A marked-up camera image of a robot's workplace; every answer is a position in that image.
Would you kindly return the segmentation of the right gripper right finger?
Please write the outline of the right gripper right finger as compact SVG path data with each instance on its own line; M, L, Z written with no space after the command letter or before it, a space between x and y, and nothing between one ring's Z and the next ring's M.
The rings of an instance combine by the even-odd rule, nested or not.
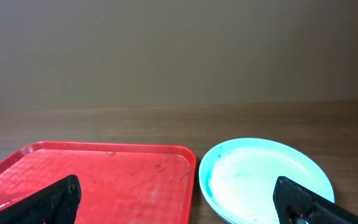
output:
M278 177L273 202L280 224L358 224L358 216L291 179Z

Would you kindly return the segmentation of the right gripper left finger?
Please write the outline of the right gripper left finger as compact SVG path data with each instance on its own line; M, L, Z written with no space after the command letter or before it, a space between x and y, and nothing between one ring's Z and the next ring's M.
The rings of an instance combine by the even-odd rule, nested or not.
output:
M80 201L80 181L68 175L1 210L0 224L74 224Z

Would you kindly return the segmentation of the mint plate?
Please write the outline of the mint plate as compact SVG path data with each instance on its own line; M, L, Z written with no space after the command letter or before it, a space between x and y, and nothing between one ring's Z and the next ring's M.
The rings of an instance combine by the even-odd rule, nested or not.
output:
M204 198L226 223L278 223L273 191L280 176L335 201L319 165L267 139L232 139L212 147L201 160L198 176Z

